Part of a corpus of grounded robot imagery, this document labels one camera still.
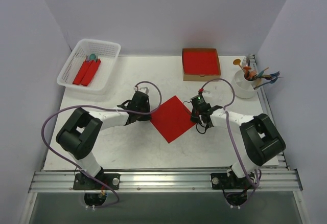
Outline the orange plastic spoon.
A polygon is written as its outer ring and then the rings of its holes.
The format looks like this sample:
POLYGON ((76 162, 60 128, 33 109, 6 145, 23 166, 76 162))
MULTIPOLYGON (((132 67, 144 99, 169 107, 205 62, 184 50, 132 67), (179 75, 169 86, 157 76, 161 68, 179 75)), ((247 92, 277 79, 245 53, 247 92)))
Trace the orange plastic spoon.
POLYGON ((250 75, 250 72, 251 72, 251 67, 250 66, 244 66, 243 67, 243 72, 244 72, 244 78, 245 79, 248 79, 249 78, 249 75, 250 75))

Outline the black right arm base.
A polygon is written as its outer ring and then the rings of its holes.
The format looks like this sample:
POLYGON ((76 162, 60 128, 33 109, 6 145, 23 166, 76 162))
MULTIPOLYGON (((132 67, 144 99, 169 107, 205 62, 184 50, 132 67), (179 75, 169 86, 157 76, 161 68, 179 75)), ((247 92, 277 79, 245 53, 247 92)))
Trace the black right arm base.
POLYGON ((221 190, 223 196, 232 209, 241 209, 250 197, 255 193, 253 186, 257 179, 252 173, 250 181, 244 178, 237 178, 232 172, 211 173, 211 186, 213 190, 221 190))

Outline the red paper napkin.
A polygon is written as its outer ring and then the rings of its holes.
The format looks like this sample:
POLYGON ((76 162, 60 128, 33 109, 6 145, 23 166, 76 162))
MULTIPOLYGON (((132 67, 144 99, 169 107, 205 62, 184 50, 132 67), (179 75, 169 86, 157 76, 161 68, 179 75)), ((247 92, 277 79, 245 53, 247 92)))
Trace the red paper napkin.
POLYGON ((188 108, 178 99, 171 97, 152 114, 151 123, 168 144, 179 138, 193 126, 188 108))

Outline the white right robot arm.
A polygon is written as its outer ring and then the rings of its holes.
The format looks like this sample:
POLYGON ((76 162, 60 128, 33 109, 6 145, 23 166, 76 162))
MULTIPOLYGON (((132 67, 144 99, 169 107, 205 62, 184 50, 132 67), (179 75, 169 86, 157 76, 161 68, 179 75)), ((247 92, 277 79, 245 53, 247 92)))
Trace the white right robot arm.
POLYGON ((227 111, 222 106, 211 106, 202 95, 191 99, 191 120, 212 127, 226 127, 231 140, 232 133, 241 135, 245 153, 236 150, 238 161, 227 174, 227 183, 237 188, 245 177, 286 149, 286 143, 267 114, 243 115, 227 111))

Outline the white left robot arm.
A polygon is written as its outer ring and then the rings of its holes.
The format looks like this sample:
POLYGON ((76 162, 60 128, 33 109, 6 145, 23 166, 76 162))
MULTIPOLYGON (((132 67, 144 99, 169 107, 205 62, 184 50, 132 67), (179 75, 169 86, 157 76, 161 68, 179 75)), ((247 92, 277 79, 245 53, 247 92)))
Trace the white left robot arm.
POLYGON ((136 121, 149 121, 151 115, 148 91, 136 91, 130 100, 113 108, 113 111, 86 111, 77 108, 56 136, 56 142, 86 171, 85 183, 92 189, 103 184, 103 168, 98 164, 92 149, 101 130, 126 126, 136 121))

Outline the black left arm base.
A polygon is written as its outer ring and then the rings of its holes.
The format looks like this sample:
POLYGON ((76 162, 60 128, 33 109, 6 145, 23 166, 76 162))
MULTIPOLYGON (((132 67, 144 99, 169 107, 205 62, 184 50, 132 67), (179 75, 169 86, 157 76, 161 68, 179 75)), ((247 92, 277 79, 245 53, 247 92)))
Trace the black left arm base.
POLYGON ((117 204, 120 197, 117 190, 121 175, 118 173, 100 172, 94 178, 83 173, 75 175, 73 190, 84 191, 83 200, 87 207, 104 208, 117 204))

